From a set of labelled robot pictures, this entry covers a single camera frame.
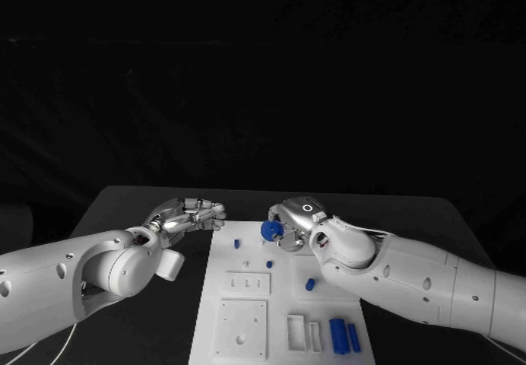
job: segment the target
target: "blue disc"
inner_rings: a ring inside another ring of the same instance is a hole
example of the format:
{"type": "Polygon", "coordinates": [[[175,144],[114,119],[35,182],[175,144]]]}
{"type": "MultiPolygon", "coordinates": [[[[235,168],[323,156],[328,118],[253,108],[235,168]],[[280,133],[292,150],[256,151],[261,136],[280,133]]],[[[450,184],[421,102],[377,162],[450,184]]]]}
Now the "blue disc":
{"type": "Polygon", "coordinates": [[[283,236],[283,232],[284,232],[283,225],[279,221],[274,222],[264,221],[261,225],[261,235],[267,241],[273,242],[274,241],[273,234],[277,233],[280,236],[283,236]]]}

